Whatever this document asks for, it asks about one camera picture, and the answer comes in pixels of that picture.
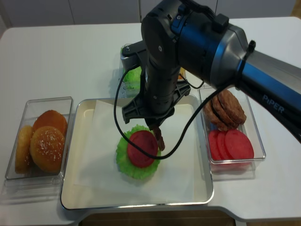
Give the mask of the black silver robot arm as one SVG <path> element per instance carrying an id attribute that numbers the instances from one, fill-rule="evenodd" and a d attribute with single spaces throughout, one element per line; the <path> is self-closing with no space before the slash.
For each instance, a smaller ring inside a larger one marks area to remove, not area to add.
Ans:
<path id="1" fill-rule="evenodd" d="M 122 49 L 124 69 L 140 66 L 139 94 L 122 109 L 123 119 L 159 126 L 190 91 L 177 82 L 180 68 L 211 87 L 234 86 L 301 138 L 301 70 L 255 50 L 228 17 L 191 0 L 164 0 L 142 21 L 142 40 Z"/>

